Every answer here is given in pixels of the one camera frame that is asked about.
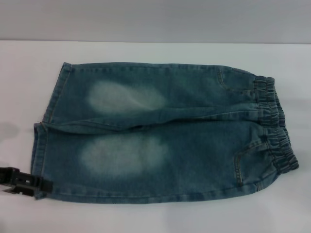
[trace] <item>faded knee patch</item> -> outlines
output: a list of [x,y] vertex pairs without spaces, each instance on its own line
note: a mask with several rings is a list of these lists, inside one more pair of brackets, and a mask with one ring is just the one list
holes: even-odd
[[96,138],[82,150],[81,163],[94,175],[135,176],[161,166],[168,147],[145,133],[112,134]]
[[91,87],[87,101],[96,112],[102,114],[139,113],[165,105],[165,99],[152,87],[133,88],[104,81]]

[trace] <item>denim pants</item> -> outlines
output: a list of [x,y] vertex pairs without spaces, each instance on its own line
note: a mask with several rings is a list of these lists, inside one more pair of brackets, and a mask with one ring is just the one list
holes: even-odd
[[92,203],[215,200],[298,168],[275,80],[225,66],[64,63],[31,173],[35,197]]

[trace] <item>hem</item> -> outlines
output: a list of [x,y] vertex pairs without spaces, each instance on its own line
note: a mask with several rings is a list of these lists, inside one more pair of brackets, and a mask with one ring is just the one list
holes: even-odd
[[63,88],[64,88],[64,86],[67,82],[67,79],[69,77],[69,74],[71,72],[71,67],[72,67],[71,64],[66,63],[66,62],[63,63],[63,66],[60,70],[60,73],[59,73],[59,76],[58,76],[58,79],[57,79],[57,82],[55,85],[55,88],[52,92],[52,96],[51,96],[49,105],[48,105],[47,110],[43,116],[43,120],[42,120],[43,122],[47,122],[47,123],[51,122],[53,114],[54,114],[55,107],[57,105],[59,97],[62,94]]
[[[35,142],[32,153],[31,174],[43,176],[45,150],[47,146],[48,134],[42,123],[34,124]],[[35,198],[44,198],[46,193],[35,191]]]
[[234,187],[216,191],[191,193],[191,194],[176,194],[169,196],[154,196],[154,197],[110,197],[110,196],[84,196],[66,193],[47,194],[47,198],[81,203],[101,203],[101,204],[152,204],[152,203],[167,203],[167,202],[189,202],[189,201],[208,201],[221,200],[227,198],[241,197],[259,192],[271,185],[278,178],[278,174],[273,172],[256,183],[248,183],[241,187]]

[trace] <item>gray wall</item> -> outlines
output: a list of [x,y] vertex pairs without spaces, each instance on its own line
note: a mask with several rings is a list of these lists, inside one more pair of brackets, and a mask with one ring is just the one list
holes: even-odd
[[0,0],[0,39],[311,43],[311,0]]

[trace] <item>front pocket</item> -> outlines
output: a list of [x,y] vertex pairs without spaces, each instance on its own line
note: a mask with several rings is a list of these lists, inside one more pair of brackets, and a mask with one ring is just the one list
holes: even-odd
[[262,140],[252,142],[237,152],[234,164],[238,186],[260,182],[276,172],[269,147]]
[[255,75],[244,70],[219,66],[218,81],[228,91],[254,90]]

